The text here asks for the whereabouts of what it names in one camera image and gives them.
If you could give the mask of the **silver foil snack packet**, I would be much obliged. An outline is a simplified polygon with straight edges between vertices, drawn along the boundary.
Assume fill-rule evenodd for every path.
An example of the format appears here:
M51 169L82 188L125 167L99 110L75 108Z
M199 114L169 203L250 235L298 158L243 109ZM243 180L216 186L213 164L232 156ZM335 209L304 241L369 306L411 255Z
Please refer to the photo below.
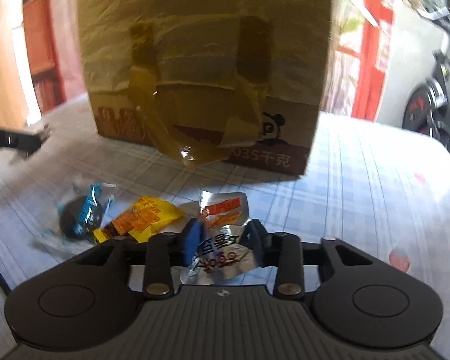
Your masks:
M181 273L187 285L213 285L257 268L249 234L248 198L242 192L203 191L200 225L204 233L193 248L193 259Z

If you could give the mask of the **blue dark cookie packet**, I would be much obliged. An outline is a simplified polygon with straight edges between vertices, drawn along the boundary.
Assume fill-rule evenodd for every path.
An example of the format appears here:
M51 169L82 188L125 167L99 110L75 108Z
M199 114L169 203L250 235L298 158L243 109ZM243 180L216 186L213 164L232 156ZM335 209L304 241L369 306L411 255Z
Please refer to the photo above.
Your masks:
M96 244L93 232L101 227L115 200L116 184L77 177L58 200L49 228L36 243L63 254L80 254Z

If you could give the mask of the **yellow snack packet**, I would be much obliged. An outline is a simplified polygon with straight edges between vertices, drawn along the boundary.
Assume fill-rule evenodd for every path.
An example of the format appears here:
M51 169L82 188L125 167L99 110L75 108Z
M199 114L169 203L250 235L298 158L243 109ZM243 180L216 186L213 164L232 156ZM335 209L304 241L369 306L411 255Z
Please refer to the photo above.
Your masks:
M131 237L145 243L151 236L185 216L176 205L158 197L143 196L107 225L92 231L98 243L113 238Z

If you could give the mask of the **blue plaid bed sheet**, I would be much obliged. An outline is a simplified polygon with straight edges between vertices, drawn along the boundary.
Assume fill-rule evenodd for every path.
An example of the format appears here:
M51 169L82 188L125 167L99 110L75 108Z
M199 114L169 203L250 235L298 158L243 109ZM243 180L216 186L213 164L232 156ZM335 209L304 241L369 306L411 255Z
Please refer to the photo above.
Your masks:
M443 301L433 345L450 359L450 155L433 139L323 113L306 173L294 177L230 163L187 169L151 147L99 136L84 100L46 120L52 136L30 159L0 150L0 272L8 285L63 260L36 239L78 176L116 184L110 218L144 195L195 215L204 190L242 192L271 232L306 242L335 236L381 259L406 257L408 272Z

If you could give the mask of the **brown cardboard box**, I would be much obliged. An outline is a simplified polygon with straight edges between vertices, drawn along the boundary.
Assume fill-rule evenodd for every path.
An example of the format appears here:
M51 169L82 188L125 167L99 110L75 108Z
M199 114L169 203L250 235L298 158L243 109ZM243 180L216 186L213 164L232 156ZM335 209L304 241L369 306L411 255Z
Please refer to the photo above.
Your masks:
M199 167L298 176L328 68L331 0L78 0L97 131Z

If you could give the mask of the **black exercise bike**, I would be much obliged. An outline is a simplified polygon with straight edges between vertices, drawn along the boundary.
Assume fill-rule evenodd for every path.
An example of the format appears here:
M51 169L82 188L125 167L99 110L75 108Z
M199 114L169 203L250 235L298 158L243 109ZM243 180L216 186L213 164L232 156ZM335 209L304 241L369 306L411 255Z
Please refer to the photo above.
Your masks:
M436 10L419 8L420 18L444 32L439 49L433 51L435 65L430 76L409 96L401 127L440 141L450 154L450 0Z

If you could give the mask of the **tall green bamboo plant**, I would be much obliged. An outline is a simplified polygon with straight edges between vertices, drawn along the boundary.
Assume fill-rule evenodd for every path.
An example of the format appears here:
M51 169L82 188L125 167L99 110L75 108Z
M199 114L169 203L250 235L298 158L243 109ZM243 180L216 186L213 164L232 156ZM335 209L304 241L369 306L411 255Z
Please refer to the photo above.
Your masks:
M321 110L351 116L359 87L363 30L378 23L365 0L331 0L328 65Z

